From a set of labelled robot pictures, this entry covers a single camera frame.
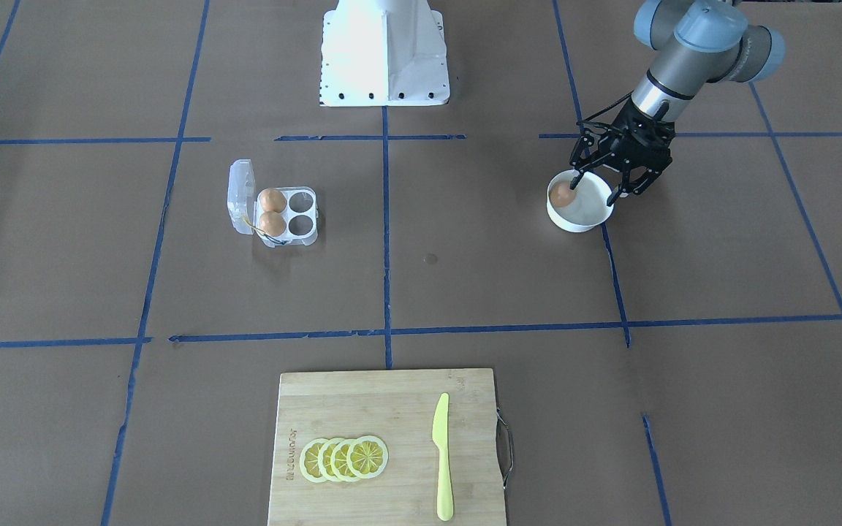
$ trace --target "knife handle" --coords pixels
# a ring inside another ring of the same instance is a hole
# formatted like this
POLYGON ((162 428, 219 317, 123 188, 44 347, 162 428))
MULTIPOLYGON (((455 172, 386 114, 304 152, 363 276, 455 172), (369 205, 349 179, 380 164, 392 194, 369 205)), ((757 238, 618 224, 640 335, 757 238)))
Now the knife handle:
POLYGON ((454 517, 454 487, 450 483, 450 457, 447 447, 442 447, 441 462, 437 470, 437 517, 451 520, 454 517))

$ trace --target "cutting board handle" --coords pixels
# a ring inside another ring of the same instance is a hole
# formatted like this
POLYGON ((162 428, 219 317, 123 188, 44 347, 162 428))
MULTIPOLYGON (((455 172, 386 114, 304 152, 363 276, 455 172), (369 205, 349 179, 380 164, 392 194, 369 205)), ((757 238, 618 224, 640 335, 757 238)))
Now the cutting board handle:
POLYGON ((509 467, 502 469, 502 455, 497 451, 498 455, 498 472, 502 473, 502 489, 506 489, 509 485, 509 476, 512 475, 512 469, 515 469, 515 443, 512 442, 512 429, 509 424, 502 419, 502 410, 496 406, 496 443, 502 435, 505 435, 505 453, 509 457, 509 467))

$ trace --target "metal handle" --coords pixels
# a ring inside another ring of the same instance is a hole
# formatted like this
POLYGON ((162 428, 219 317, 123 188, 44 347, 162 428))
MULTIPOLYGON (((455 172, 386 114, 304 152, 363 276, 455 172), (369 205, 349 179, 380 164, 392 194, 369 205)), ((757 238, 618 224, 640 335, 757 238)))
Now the metal handle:
POLYGON ((512 430, 509 427, 509 424, 502 419, 502 410, 496 407, 496 419, 498 423, 496 424, 496 437, 498 438, 498 432, 500 432, 501 427, 505 427, 505 441, 508 443, 509 447, 509 467, 506 470, 502 470, 502 467, 498 467, 498 471, 502 473, 502 489, 505 490, 506 487, 509 485, 509 476, 512 475, 512 469, 515 469, 515 443, 512 442, 512 430))

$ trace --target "cable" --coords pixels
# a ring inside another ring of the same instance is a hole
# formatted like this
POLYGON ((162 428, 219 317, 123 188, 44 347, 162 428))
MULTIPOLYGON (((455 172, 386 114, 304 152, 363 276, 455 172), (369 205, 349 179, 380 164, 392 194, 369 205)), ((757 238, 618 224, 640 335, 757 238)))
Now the cable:
POLYGON ((631 96, 632 96, 632 92, 628 92, 627 94, 624 94, 624 96, 619 97, 618 101, 615 101, 614 103, 609 104, 609 106, 604 107, 604 109, 597 111, 597 113, 594 113, 594 114, 592 114, 591 116, 589 116, 585 119, 581 119, 580 122, 578 122, 578 124, 588 123, 589 121, 592 121, 593 119, 596 119, 600 115, 602 115, 604 113, 607 113, 607 111, 609 111, 611 109, 614 109, 614 107, 617 107, 619 104, 622 104, 623 102, 626 101, 626 99, 628 99, 631 96))
POLYGON ((249 221, 248 217, 243 216, 243 221, 245 221, 245 224, 248 224, 248 226, 250 226, 251 229, 260 233, 260 235, 264 236, 265 239, 269 240, 270 242, 275 243, 275 244, 288 244, 288 242, 286 240, 284 240, 284 241, 283 240, 277 240, 274 237, 271 237, 270 235, 266 234, 265 230, 260 229, 258 226, 255 226, 254 224, 252 224, 249 221))

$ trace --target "brown egg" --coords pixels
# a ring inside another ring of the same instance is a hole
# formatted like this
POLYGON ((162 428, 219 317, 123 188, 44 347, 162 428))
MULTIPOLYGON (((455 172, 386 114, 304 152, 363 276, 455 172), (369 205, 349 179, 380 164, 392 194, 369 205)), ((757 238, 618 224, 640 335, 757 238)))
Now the brown egg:
POLYGON ((566 207, 574 202, 574 199, 577 197, 577 191, 571 190, 570 180, 562 180, 551 187, 548 197, 551 199, 551 206, 566 207))
POLYGON ((284 217, 281 217, 280 213, 266 212, 258 216, 258 229, 271 237, 281 236, 286 228, 284 217))
POLYGON ((281 190, 267 188, 258 194, 258 204, 265 212, 283 213, 284 207, 288 206, 288 200, 284 198, 281 190))

